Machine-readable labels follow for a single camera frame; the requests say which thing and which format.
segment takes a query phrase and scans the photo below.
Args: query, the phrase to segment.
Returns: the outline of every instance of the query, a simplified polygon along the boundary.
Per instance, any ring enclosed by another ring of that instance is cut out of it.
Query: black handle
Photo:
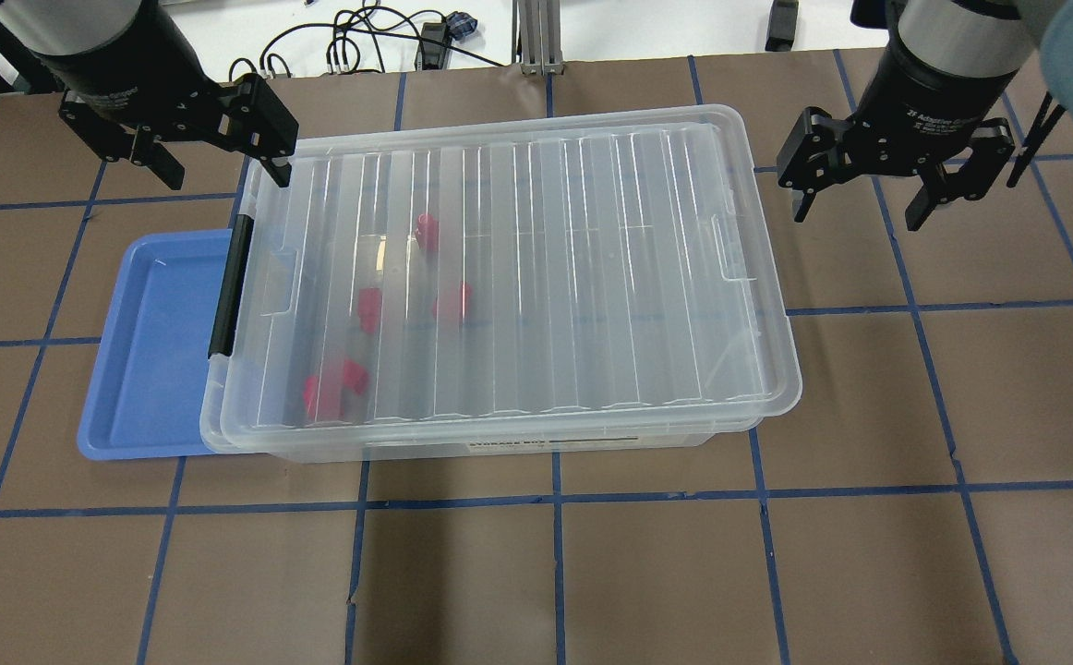
[[[252,239],[253,218],[238,215],[233,223],[233,238],[229,240],[229,260],[224,262],[221,298],[216,300],[216,321],[212,323],[212,338],[208,341],[208,357],[216,354],[233,355],[237,310],[241,307],[245,266],[249,261],[249,241]]]

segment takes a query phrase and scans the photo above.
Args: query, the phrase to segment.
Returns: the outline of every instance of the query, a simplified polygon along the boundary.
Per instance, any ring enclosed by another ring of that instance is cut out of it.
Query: metal bracket
[[[512,33],[525,75],[561,73],[561,0],[513,0]]]

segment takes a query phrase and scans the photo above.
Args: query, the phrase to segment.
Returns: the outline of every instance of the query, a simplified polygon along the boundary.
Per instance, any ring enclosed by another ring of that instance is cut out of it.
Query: translucent lid
[[[300,141],[250,169],[222,452],[744,429],[799,375],[721,105]]]

